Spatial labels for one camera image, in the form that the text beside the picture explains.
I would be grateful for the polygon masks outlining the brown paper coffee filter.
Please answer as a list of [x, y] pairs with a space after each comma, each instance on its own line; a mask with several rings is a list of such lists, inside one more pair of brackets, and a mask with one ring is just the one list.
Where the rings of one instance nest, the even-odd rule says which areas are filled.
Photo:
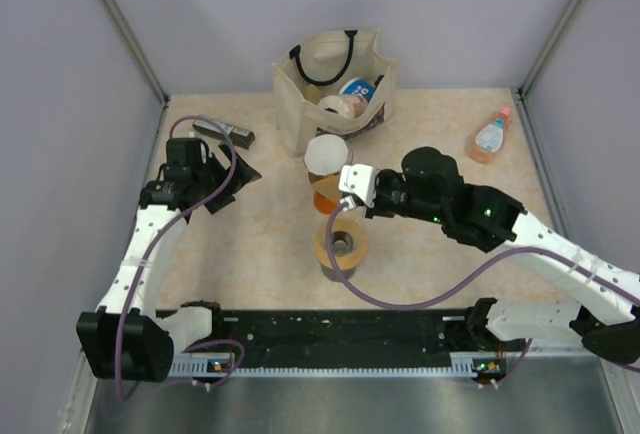
[[344, 193], [340, 190], [340, 175], [333, 174], [321, 179], [316, 180], [311, 184], [312, 189], [330, 200], [333, 203], [339, 204]]

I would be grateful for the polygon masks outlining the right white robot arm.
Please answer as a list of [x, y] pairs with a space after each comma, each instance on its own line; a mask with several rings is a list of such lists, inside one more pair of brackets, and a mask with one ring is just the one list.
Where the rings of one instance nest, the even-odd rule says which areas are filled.
[[457, 243], [494, 261], [512, 259], [569, 296], [557, 304], [478, 302], [481, 315], [466, 326], [474, 347], [562, 339], [612, 363], [638, 362], [638, 273], [574, 244], [503, 191], [465, 182], [456, 161], [432, 147], [406, 154], [400, 171], [369, 169], [363, 183], [366, 217], [432, 222]]

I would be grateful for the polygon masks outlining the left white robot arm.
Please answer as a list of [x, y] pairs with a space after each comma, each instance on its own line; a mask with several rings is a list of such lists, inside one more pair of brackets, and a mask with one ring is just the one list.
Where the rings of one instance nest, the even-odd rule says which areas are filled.
[[156, 306], [177, 241], [192, 212], [215, 214], [233, 203], [245, 185], [261, 175], [228, 145], [224, 167], [199, 138], [171, 138], [157, 179], [140, 192], [135, 226], [107, 293], [92, 312], [81, 313], [76, 333], [99, 379], [160, 382], [175, 355], [197, 343], [216, 350], [226, 341], [225, 324], [213, 304], [196, 301], [159, 317]]

